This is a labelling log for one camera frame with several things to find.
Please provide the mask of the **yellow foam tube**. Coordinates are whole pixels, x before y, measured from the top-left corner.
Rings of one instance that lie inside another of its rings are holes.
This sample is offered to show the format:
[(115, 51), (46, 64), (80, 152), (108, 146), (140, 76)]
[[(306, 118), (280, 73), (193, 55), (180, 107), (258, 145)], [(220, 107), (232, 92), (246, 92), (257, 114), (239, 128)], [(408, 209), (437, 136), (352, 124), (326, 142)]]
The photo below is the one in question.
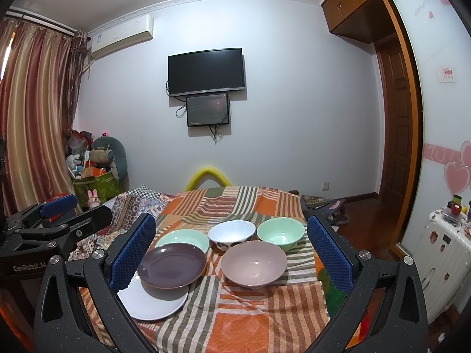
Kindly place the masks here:
[(231, 183), (228, 178), (218, 169), (206, 166), (202, 167), (193, 174), (188, 181), (185, 191), (197, 190), (204, 182), (211, 180), (217, 183), (220, 187), (230, 187)]

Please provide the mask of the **brown wooden door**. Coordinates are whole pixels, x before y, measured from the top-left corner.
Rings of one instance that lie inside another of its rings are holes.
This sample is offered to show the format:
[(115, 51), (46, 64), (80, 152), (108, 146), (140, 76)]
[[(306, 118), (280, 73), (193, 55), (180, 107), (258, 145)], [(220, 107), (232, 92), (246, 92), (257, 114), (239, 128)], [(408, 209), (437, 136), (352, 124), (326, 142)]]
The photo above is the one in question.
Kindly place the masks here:
[(389, 244), (395, 245), (402, 229), (412, 166), (413, 111), (406, 57), (398, 36), (374, 43), (382, 81), (385, 146), (380, 199), (394, 222)]

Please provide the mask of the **white plate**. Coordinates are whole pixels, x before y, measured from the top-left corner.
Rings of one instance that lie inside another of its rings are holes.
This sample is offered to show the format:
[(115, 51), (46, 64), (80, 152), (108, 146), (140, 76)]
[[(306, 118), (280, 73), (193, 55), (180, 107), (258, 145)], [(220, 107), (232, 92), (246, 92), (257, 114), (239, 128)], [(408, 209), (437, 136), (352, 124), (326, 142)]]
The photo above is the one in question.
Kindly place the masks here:
[(135, 275), (128, 287), (117, 293), (125, 310), (133, 319), (155, 321), (164, 319), (183, 307), (188, 286), (178, 289), (155, 289)]

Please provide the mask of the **black wall television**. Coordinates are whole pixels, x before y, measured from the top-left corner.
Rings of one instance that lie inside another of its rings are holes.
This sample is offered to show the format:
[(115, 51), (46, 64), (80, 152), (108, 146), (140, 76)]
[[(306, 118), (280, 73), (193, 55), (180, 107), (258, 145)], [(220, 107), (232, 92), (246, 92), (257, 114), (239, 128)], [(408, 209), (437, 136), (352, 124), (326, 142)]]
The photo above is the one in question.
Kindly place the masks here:
[(242, 48), (213, 49), (168, 57), (168, 94), (189, 96), (245, 90)]

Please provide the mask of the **pink bowl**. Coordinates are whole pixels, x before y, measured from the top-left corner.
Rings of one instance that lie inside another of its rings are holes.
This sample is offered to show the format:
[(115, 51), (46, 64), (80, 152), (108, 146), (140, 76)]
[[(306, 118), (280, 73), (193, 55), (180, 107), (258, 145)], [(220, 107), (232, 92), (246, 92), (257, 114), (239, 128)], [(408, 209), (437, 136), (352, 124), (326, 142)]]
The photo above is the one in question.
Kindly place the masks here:
[(274, 283), (286, 269), (286, 253), (269, 242), (241, 243), (231, 247), (221, 259), (223, 275), (247, 289), (258, 289)]

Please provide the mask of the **mint green bowl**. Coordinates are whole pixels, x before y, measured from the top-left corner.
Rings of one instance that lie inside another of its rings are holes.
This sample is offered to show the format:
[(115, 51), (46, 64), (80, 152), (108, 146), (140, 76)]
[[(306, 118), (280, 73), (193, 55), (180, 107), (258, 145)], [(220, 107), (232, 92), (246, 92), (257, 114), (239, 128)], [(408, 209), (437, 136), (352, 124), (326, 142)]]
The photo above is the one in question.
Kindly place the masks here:
[(278, 245), (285, 252), (293, 249), (304, 234), (304, 224), (294, 218), (271, 218), (257, 227), (259, 240)]

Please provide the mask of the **mint green plate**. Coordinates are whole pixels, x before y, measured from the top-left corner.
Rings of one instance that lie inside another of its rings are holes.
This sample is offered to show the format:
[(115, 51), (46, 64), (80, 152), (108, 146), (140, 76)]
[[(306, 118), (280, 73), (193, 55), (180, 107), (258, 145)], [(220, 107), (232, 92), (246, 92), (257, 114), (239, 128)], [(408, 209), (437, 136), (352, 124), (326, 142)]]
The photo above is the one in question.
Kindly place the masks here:
[(156, 243), (156, 246), (162, 246), (173, 243), (184, 243), (193, 245), (206, 253), (209, 249), (209, 238), (206, 234), (195, 229), (178, 229), (169, 232), (162, 237)]

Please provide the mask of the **striped red curtain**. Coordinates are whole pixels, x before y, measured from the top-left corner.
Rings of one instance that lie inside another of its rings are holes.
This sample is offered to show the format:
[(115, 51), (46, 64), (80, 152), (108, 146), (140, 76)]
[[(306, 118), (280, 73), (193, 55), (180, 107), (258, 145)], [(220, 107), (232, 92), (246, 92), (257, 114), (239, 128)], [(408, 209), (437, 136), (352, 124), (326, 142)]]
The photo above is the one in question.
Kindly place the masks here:
[(4, 210), (12, 215), (73, 191), (65, 149), (77, 110), (87, 36), (19, 18), (1, 20)]

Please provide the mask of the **grey plush toy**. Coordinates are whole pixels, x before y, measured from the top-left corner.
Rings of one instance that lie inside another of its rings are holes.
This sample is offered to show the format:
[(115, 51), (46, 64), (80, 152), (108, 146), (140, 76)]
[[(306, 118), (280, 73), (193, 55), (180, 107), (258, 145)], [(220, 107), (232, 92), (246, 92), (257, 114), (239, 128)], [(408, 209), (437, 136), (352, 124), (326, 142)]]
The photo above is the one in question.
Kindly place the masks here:
[(92, 166), (105, 168), (118, 182), (124, 182), (128, 175), (128, 163), (122, 143), (111, 136), (102, 136), (92, 142), (89, 154)]

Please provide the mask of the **dark purple plate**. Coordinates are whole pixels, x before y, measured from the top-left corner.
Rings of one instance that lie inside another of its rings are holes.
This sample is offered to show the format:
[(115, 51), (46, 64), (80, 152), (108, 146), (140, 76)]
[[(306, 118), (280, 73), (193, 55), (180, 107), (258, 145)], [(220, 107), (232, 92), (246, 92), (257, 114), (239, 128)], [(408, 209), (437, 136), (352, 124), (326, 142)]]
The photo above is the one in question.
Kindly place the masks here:
[(206, 268), (206, 255), (195, 245), (172, 243), (146, 253), (137, 269), (142, 281), (162, 290), (179, 289), (196, 281)]

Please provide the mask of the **dark bag on floor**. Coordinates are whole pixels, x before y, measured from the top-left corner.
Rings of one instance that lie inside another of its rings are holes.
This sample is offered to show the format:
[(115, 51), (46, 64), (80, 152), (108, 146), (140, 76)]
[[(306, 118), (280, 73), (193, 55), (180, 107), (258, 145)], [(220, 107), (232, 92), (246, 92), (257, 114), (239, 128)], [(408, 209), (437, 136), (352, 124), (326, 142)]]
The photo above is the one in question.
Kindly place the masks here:
[(344, 206), (344, 199), (325, 199), (318, 196), (302, 195), (300, 202), (306, 221), (314, 215), (320, 215), (331, 226), (342, 226), (350, 222)]

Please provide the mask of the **pink bunny toy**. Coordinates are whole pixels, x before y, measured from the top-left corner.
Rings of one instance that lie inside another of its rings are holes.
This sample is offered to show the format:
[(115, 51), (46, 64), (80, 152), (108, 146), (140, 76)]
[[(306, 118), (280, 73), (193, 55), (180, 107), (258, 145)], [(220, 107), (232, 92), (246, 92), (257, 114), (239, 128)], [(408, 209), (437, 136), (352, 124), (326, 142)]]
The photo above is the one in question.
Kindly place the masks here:
[(87, 205), (90, 209), (96, 208), (99, 205), (101, 205), (101, 200), (98, 197), (98, 192), (96, 189), (88, 190), (87, 195), (88, 195)]

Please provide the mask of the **green cardboard box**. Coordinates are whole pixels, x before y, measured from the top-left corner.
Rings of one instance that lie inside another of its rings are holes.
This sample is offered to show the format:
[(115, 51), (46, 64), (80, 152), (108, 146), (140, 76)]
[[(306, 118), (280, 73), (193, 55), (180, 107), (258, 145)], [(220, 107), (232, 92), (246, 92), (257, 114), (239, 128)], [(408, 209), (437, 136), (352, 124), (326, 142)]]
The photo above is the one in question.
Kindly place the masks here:
[(88, 177), (84, 179), (74, 179), (73, 188), (77, 196), (80, 207), (89, 206), (88, 191), (97, 191), (97, 196), (101, 203), (104, 203), (125, 191), (123, 182), (118, 182), (111, 172), (98, 177)]

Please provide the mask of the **small black wall monitor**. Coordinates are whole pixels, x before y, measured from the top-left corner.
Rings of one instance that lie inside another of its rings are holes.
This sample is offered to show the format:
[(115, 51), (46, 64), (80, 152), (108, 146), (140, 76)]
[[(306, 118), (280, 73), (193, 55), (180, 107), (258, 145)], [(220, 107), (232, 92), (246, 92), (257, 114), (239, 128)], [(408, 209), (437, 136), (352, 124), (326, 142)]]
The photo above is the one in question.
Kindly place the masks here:
[(187, 126), (209, 127), (230, 123), (227, 93), (189, 96), (186, 99)]

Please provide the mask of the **white bowl black dots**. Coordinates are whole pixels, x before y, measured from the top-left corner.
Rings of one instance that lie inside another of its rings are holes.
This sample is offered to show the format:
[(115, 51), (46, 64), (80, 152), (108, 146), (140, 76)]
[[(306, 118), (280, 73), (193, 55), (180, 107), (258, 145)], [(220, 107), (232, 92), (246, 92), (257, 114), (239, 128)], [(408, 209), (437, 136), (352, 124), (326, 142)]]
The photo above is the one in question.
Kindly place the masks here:
[(208, 238), (215, 246), (223, 251), (249, 241), (256, 232), (256, 226), (245, 220), (232, 220), (213, 226), (208, 232)]

